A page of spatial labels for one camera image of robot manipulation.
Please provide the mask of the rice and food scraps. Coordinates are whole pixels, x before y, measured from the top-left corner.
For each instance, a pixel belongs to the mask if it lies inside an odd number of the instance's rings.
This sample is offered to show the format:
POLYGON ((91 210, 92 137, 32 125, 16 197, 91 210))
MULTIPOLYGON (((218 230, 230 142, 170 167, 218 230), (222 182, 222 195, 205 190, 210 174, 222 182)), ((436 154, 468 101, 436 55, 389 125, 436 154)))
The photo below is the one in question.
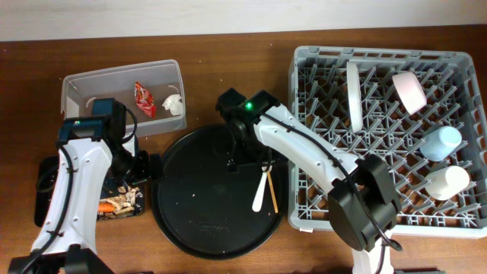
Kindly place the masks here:
POLYGON ((97 212, 97 220, 111 220, 118 218, 128 218, 141 215, 145 211, 145 195, 143 187, 124 187, 118 188, 119 195, 101 199, 102 202, 113 204, 116 207, 114 212, 97 212))

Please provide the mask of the wooden chopstick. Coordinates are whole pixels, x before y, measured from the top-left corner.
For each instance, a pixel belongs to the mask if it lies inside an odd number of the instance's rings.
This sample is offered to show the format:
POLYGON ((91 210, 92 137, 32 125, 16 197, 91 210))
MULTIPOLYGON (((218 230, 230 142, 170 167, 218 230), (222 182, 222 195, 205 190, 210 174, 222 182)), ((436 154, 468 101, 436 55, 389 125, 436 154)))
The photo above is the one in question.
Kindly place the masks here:
POLYGON ((272 198, 272 204, 273 204, 273 208, 274 208, 274 212, 275 214, 278 214, 279 213, 279 207, 278 207, 278 203, 277 203, 277 199, 276 199, 276 195, 275 195, 275 189, 274 189, 274 185, 273 185, 273 182, 272 182, 272 175, 271 175, 271 171, 267 171, 267 180, 268 180, 268 183, 269 183, 269 191, 271 193, 271 198, 272 198))

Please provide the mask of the orange carrot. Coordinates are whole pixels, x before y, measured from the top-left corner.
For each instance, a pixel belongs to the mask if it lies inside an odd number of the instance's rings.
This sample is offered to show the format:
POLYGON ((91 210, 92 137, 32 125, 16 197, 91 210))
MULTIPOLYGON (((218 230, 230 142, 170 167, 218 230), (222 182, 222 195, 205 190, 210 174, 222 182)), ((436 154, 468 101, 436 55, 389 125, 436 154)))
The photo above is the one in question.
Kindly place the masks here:
POLYGON ((98 205, 97 211, 101 213, 110 213, 114 212, 115 210, 116 207, 113 204, 102 202, 98 205))

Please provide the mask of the white plastic fork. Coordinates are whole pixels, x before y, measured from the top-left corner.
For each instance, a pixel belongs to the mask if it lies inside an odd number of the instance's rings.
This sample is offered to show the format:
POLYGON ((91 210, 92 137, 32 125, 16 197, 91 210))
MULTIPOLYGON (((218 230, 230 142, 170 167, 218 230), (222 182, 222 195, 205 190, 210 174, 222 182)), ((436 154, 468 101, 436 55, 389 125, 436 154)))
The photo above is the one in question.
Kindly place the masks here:
POLYGON ((265 192, 265 185, 266 185, 266 181, 267 181, 267 174, 268 172, 271 171, 271 167, 264 167, 263 168, 263 172, 262 172, 262 176, 260 178, 260 181, 259 181, 259 185, 258 185, 258 188, 256 190, 256 194, 254 196, 254 199, 253 199, 253 204, 252 204, 252 210, 254 212, 259 212, 262 208, 262 204, 263 204, 263 197, 264 197, 264 192, 265 192))

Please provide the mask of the red snack wrapper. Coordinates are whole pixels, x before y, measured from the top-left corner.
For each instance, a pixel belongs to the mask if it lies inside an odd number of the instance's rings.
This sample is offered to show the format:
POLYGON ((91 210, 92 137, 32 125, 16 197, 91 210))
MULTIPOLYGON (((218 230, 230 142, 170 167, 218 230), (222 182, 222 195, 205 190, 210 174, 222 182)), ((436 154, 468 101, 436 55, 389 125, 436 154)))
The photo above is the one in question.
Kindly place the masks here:
POLYGON ((154 98, 150 91, 145 89, 138 81, 134 87, 135 104, 150 118, 155 118, 157 107, 154 104, 154 98))

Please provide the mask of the white tissue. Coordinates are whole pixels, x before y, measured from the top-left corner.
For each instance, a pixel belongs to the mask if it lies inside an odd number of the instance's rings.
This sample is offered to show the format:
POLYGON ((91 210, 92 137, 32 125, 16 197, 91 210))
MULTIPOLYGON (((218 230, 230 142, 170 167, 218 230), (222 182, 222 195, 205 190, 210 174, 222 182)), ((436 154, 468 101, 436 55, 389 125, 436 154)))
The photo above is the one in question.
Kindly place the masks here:
POLYGON ((172 116, 180 116, 183 114, 182 97, 179 94, 172 94, 166 98, 162 107, 169 110, 172 116))

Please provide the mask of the white plate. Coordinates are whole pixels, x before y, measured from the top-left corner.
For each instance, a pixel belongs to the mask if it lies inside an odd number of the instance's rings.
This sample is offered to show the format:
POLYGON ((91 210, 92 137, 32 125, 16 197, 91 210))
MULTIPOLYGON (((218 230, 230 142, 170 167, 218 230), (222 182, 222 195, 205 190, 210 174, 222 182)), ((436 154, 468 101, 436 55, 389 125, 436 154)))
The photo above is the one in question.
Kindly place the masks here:
POLYGON ((363 127, 361 106, 361 85, 358 66, 353 62, 346 64, 347 93, 349 102, 349 116, 352 131, 358 132, 363 127))

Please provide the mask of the pink bowl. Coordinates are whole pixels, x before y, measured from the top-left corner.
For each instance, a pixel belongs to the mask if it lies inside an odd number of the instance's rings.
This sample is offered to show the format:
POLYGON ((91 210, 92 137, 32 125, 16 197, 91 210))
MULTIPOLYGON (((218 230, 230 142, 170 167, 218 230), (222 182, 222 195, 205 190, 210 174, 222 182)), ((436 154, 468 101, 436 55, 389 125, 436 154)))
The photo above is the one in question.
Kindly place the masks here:
POLYGON ((427 99, 417 77, 404 72, 392 77, 394 87, 408 114, 413 115, 427 104, 427 99))

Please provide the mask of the blue cup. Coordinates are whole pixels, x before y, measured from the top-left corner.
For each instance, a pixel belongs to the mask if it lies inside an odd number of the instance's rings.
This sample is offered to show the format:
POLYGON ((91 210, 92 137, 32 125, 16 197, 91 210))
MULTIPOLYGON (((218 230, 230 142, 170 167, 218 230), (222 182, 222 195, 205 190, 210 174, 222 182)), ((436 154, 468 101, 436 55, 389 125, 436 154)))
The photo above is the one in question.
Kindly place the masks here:
POLYGON ((462 142, 460 131, 452 126, 442 126, 424 137, 425 143, 419 148, 430 161, 443 161, 462 142))

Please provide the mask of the white cup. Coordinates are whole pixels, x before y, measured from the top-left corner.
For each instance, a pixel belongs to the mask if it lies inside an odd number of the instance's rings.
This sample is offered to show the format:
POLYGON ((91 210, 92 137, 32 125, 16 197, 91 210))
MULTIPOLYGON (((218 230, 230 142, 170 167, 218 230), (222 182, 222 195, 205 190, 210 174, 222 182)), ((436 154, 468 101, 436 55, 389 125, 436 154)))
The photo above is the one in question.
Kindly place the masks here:
POLYGON ((468 172, 460 166, 449 166, 427 175, 425 189, 437 200, 448 200, 465 189, 469 182, 468 172))

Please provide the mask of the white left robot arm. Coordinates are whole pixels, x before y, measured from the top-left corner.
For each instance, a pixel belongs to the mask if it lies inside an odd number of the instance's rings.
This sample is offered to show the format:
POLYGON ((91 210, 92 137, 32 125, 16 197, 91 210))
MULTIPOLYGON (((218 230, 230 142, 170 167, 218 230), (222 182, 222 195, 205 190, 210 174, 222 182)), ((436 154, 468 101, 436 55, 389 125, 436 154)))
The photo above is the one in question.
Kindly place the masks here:
POLYGON ((59 130, 53 195, 28 256, 11 260, 10 273, 109 273, 96 251, 96 222, 103 185, 111 191, 151 181, 150 158, 126 134, 132 111, 114 98, 96 99, 92 114, 67 118, 59 130))

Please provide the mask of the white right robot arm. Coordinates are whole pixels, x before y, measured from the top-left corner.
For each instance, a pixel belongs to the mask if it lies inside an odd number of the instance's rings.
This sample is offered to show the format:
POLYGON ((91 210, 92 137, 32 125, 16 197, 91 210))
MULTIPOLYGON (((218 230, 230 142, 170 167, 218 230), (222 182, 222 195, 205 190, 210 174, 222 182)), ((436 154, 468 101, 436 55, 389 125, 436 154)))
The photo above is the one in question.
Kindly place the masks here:
POLYGON ((215 109, 233 143, 247 155, 272 165, 275 151, 297 165, 326 194, 335 233, 352 249, 354 273, 392 273, 391 239, 401 211, 387 164, 376 155, 359 158, 307 128, 266 91, 246 98, 233 88, 220 95, 215 109))

